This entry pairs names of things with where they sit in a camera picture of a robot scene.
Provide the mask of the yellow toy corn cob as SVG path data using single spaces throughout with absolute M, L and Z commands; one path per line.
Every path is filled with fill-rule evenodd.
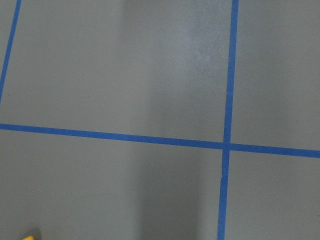
M 30 236 L 24 237 L 22 240 L 35 240 L 35 238 L 30 235 Z

